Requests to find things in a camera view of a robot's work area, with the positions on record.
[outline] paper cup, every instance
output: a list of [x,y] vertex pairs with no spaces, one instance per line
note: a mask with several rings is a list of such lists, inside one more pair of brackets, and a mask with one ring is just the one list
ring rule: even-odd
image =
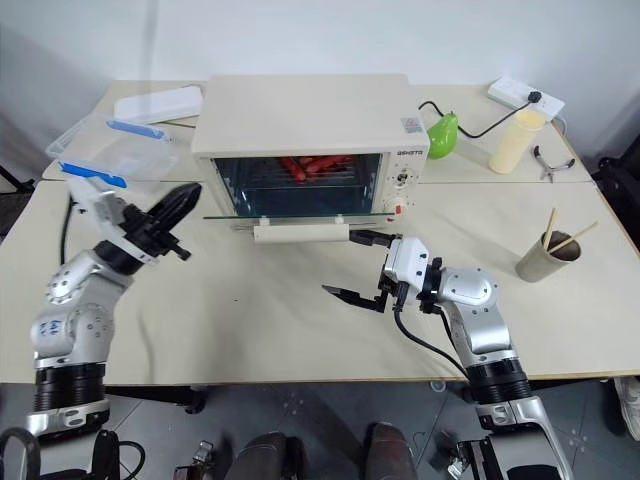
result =
[[[570,237],[571,235],[564,232],[554,231],[551,234],[549,249]],[[544,233],[516,265],[518,276],[527,282],[539,282],[556,270],[580,258],[580,245],[575,240],[550,254],[542,246],[543,239]]]

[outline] plastic bottle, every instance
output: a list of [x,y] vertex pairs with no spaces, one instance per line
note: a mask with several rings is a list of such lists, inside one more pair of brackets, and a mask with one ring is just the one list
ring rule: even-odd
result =
[[534,110],[516,113],[489,160],[489,168],[496,173],[511,173],[545,122],[544,115]]

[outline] gray floor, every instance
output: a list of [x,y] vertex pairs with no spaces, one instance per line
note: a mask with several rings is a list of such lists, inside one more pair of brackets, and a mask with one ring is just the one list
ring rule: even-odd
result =
[[[606,389],[600,382],[588,381],[541,390],[539,395],[576,479],[640,478],[640,443],[622,430],[618,407]],[[27,385],[0,385],[0,429],[22,423],[31,394],[32,387]],[[444,473],[430,465],[435,433],[446,430],[460,439],[484,435],[470,405],[451,391],[432,391],[428,383],[215,387],[198,415],[163,403],[112,400],[108,427],[121,440],[140,442],[147,451],[138,480],[171,478],[176,466],[190,463],[200,440],[218,446],[224,468],[225,458],[237,454],[252,438],[276,429],[303,440],[310,478],[357,479],[354,462],[361,458],[367,427],[375,421],[391,422],[404,432],[421,479],[441,479],[446,478]],[[89,443],[45,450],[43,473],[85,467]],[[137,461],[129,450],[122,451],[121,460],[129,469]],[[8,474],[7,479],[17,478],[15,475]]]

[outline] table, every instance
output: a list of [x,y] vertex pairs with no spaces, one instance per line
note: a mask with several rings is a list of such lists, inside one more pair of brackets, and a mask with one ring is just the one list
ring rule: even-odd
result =
[[[27,332],[57,266],[66,195],[64,183],[41,182],[0,248],[2,271],[11,272],[0,278],[0,381],[32,381]],[[152,203],[123,196],[143,208]],[[415,203],[405,233],[420,236],[445,265],[477,265],[494,275],[501,312],[531,378],[640,373],[638,257],[592,183],[424,184]],[[528,284],[513,265],[541,233],[552,204],[565,230],[593,220],[600,226],[581,241],[580,261]],[[141,270],[121,299],[107,384],[458,378],[402,337],[390,311],[356,309],[320,288],[372,296],[384,249],[257,245],[248,233],[202,219],[216,208],[204,190],[175,229],[193,257],[183,263],[171,255]],[[75,215],[68,252],[98,240],[89,219]],[[404,317],[410,330],[453,353],[438,317],[410,308]]]
[[[197,81],[115,81],[111,84],[104,97],[98,102],[96,113],[113,114],[113,104],[122,97],[158,90],[178,88],[185,85],[204,85]],[[489,99],[486,96],[486,86],[418,86],[414,87],[416,105],[424,100],[434,100],[443,111],[454,110],[461,125],[472,132],[481,131],[488,125],[503,117],[509,108]],[[436,123],[440,117],[430,106],[422,110],[422,117],[427,127]],[[197,117],[176,120],[183,125],[195,125]],[[204,181],[205,178],[199,167],[191,158],[189,146],[193,136],[192,128],[159,124],[176,139],[179,160],[176,167],[166,177],[167,181]],[[510,175],[496,175],[487,168],[487,162],[504,132],[505,125],[496,127],[484,137],[469,140],[459,135],[455,151],[441,160],[429,161],[421,175],[421,183],[477,183],[477,182],[544,182],[540,175],[542,168],[527,152],[516,169]],[[545,125],[538,135],[537,142],[541,145],[542,153],[551,165],[557,165],[570,158],[576,158],[576,165],[567,171],[556,175],[556,182],[585,182],[591,177],[582,165],[569,144],[551,124]],[[64,180],[65,173],[60,171],[57,162],[52,162],[44,171],[45,180]]]

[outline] green fruit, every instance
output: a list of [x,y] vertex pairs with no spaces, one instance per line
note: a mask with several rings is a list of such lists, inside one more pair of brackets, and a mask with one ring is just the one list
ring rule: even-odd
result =
[[442,119],[427,130],[431,146],[429,158],[442,158],[449,155],[458,143],[458,117],[455,113],[447,113]]

